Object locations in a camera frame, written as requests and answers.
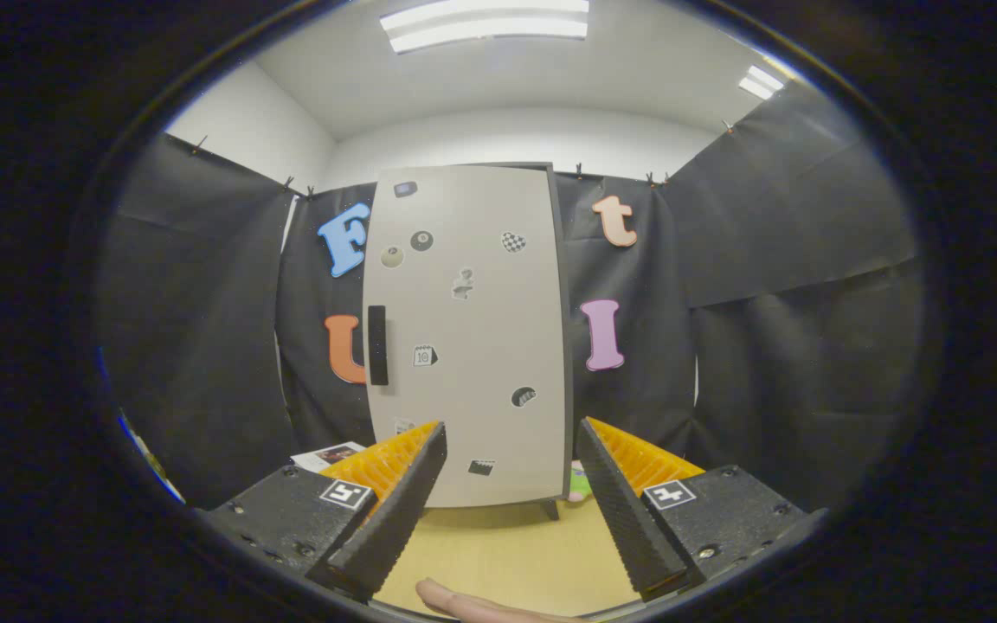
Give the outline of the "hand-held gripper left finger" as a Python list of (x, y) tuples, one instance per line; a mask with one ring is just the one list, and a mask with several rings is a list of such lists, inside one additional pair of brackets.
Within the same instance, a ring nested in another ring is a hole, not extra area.
[(289, 575), (367, 602), (402, 556), (446, 457), (446, 426), (430, 421), (321, 471), (282, 466), (203, 517)]

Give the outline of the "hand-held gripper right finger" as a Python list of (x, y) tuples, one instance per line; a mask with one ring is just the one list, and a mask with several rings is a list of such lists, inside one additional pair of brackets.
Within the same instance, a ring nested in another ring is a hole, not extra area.
[(806, 511), (742, 466), (703, 469), (637, 435), (585, 418), (576, 448), (634, 592), (696, 591), (806, 540)]

